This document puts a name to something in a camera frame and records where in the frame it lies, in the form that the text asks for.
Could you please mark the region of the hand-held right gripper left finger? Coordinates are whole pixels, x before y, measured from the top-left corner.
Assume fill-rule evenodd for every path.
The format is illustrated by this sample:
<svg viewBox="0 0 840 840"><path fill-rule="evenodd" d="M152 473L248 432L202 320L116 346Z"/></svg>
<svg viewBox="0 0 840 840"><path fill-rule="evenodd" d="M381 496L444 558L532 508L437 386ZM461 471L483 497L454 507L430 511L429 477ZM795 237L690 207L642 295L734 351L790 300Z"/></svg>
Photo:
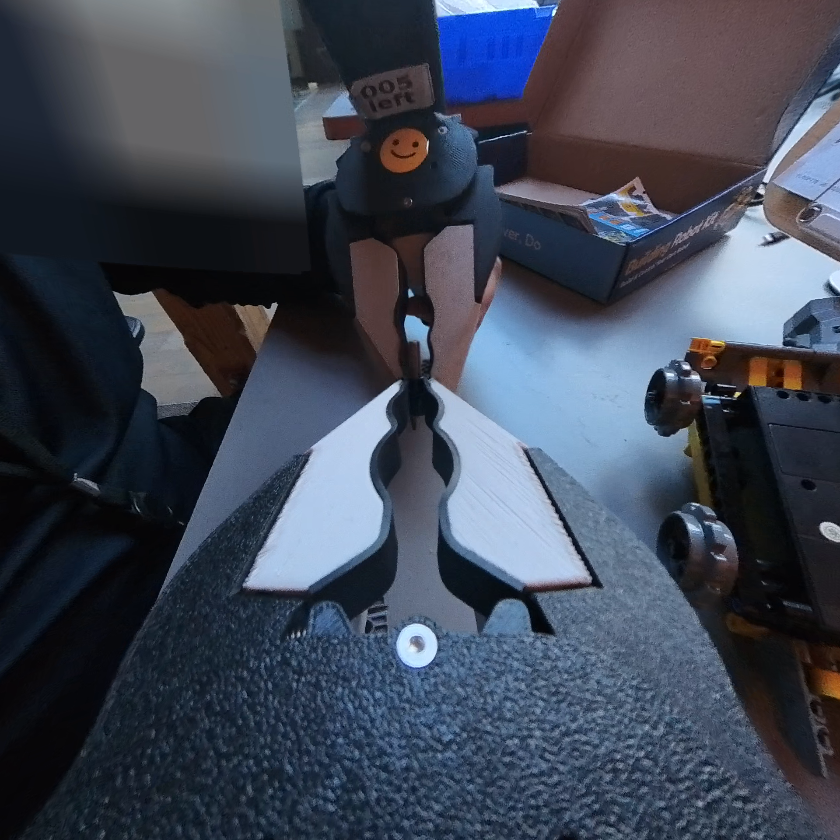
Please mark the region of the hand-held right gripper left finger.
<svg viewBox="0 0 840 840"><path fill-rule="evenodd" d="M396 577L387 487L401 466L408 385L391 385L308 451L305 465L245 577L247 592L335 602L348 617Z"/></svg>

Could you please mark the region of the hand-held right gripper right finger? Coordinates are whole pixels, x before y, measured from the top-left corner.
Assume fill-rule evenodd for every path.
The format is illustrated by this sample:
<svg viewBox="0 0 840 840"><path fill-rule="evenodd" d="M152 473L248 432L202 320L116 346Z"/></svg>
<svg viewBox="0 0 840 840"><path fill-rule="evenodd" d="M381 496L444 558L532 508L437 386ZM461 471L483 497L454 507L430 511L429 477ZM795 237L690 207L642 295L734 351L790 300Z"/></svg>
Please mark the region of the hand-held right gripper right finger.
<svg viewBox="0 0 840 840"><path fill-rule="evenodd" d="M424 386L433 464L445 484L437 562L446 587L488 617L506 599L539 616L536 594L591 586L525 444L445 386Z"/></svg>

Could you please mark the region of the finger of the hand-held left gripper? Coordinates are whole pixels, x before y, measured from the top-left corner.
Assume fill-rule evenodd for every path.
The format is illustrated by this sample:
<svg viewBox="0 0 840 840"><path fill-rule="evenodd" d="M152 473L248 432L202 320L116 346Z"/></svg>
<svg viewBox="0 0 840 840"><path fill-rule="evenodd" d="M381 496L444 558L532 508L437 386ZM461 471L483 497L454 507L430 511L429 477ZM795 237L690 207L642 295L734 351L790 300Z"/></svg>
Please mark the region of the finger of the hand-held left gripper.
<svg viewBox="0 0 840 840"><path fill-rule="evenodd" d="M473 226L444 228L426 244L423 266L434 315L427 338L430 372L445 387L457 387L475 335Z"/></svg>
<svg viewBox="0 0 840 840"><path fill-rule="evenodd" d="M400 262L389 245L363 239L350 245L354 320L363 346L392 380L406 377L406 294Z"/></svg>

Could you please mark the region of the long black perforated beam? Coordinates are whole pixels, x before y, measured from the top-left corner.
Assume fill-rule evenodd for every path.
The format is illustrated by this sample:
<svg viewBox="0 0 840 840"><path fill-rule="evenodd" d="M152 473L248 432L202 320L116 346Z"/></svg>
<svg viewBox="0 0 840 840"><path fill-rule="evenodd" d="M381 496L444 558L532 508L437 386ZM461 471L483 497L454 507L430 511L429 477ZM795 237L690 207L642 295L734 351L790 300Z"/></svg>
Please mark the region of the long black perforated beam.
<svg viewBox="0 0 840 840"><path fill-rule="evenodd" d="M417 430L417 419L425 416L426 387L421 344L417 340L407 341L403 352L403 373L408 390L408 416L413 431Z"/></svg>

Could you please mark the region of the robot kit instruction booklet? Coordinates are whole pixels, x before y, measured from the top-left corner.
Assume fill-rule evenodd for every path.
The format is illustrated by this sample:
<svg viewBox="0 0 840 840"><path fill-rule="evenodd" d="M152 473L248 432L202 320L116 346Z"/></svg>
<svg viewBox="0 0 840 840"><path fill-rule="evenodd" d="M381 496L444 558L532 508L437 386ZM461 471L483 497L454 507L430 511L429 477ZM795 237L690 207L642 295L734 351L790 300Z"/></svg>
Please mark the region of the robot kit instruction booklet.
<svg viewBox="0 0 840 840"><path fill-rule="evenodd" d="M674 213L657 209L639 177L580 207L590 219L595 235L619 245L631 244L675 217Z"/></svg>

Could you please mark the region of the yellow black toy car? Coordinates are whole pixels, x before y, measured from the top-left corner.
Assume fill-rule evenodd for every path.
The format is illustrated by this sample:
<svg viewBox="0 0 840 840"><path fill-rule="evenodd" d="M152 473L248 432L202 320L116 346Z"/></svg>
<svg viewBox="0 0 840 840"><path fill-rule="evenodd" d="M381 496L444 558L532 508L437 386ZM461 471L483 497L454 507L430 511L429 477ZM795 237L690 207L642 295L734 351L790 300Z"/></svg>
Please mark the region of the yellow black toy car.
<svg viewBox="0 0 840 840"><path fill-rule="evenodd" d="M656 370L644 414L688 431L697 500L657 554L696 607L755 640L785 739L814 774L838 761L838 353L694 338Z"/></svg>

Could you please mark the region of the grey cardboard box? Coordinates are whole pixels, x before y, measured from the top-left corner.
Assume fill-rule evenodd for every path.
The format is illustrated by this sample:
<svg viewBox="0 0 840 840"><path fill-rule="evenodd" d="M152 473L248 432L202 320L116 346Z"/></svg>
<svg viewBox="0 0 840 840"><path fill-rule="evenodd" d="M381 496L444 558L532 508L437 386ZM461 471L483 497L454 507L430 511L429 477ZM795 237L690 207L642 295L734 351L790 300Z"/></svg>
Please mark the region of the grey cardboard box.
<svg viewBox="0 0 840 840"><path fill-rule="evenodd" d="M717 242L838 64L838 1L560 2L519 100L463 108L475 127L528 127L498 188L501 253L600 303ZM616 244L548 217L638 177L662 227Z"/></svg>

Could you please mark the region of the person's left forearm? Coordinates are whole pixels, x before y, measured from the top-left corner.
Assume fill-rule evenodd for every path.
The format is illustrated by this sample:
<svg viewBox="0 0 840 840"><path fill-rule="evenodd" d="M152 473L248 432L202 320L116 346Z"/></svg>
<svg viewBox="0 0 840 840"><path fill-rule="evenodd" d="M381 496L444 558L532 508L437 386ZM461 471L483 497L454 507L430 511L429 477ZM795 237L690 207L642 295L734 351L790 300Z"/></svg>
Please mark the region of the person's left forearm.
<svg viewBox="0 0 840 840"><path fill-rule="evenodd" d="M325 180L304 188L307 215L310 279L324 292L342 292L340 260L342 244L340 227L335 216L334 180Z"/></svg>

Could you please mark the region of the person's left hand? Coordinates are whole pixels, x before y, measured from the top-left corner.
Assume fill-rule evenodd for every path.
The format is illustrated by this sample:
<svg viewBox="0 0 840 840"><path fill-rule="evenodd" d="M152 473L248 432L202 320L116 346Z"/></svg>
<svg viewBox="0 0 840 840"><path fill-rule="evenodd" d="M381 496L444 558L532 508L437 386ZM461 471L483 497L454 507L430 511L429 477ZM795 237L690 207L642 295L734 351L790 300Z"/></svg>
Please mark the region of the person's left hand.
<svg viewBox="0 0 840 840"><path fill-rule="evenodd" d="M502 260L500 257L497 257L495 263L493 265L492 271L488 276L487 283L482 295L482 298L479 303L479 311L476 320L476 328L475 331L477 332L480 328L481 323L484 321L485 316L490 308L491 303L496 296L497 289L499 287L501 277L502 277L503 265Z"/></svg>

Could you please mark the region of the large blue box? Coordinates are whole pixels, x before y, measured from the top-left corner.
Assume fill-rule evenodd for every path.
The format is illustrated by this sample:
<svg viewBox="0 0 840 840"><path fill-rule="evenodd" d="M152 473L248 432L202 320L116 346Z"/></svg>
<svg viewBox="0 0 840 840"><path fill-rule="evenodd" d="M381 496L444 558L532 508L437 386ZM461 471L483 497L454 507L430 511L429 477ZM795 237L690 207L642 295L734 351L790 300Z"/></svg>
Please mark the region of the large blue box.
<svg viewBox="0 0 840 840"><path fill-rule="evenodd" d="M440 17L447 104L520 99L555 9L549 5Z"/></svg>

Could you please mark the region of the wooden partition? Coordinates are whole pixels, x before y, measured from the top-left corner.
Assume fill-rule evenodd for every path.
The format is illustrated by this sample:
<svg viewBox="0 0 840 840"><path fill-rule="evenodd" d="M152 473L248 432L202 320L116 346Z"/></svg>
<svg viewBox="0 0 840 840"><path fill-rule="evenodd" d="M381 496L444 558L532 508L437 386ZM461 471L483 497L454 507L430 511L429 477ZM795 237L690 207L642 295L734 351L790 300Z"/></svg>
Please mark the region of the wooden partition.
<svg viewBox="0 0 840 840"><path fill-rule="evenodd" d="M241 391L268 332L268 310L229 303L195 308L166 290L155 290L154 297L219 393Z"/></svg>

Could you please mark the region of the person's upper body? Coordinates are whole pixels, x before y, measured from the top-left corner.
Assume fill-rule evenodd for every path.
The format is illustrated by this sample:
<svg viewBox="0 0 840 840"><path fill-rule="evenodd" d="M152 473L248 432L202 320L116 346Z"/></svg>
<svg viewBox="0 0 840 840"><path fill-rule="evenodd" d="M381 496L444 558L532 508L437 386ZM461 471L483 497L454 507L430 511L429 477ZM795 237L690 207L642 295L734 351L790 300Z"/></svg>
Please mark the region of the person's upper body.
<svg viewBox="0 0 840 840"><path fill-rule="evenodd" d="M160 420L114 292L209 301L187 269L2 255L1 824L81 749L169 570L235 402Z"/></svg>

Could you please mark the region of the grey building block assembly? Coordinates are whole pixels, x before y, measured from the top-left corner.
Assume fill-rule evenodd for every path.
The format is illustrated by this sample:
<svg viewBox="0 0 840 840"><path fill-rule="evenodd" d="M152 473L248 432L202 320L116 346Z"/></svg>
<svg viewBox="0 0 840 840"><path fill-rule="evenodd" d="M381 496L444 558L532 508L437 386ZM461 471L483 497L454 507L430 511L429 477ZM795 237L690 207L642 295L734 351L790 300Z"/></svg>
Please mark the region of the grey building block assembly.
<svg viewBox="0 0 840 840"><path fill-rule="evenodd" d="M809 301L783 327L784 347L839 351L839 297Z"/></svg>

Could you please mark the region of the instruction sheet on stand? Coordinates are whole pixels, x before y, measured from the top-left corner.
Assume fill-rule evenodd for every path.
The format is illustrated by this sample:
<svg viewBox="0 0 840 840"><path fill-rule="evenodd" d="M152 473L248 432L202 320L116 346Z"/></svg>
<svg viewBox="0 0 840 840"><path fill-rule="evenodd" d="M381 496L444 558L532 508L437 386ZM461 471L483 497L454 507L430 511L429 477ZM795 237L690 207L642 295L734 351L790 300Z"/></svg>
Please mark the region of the instruction sheet on stand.
<svg viewBox="0 0 840 840"><path fill-rule="evenodd" d="M839 260L839 102L803 133L773 170L764 214L771 225Z"/></svg>

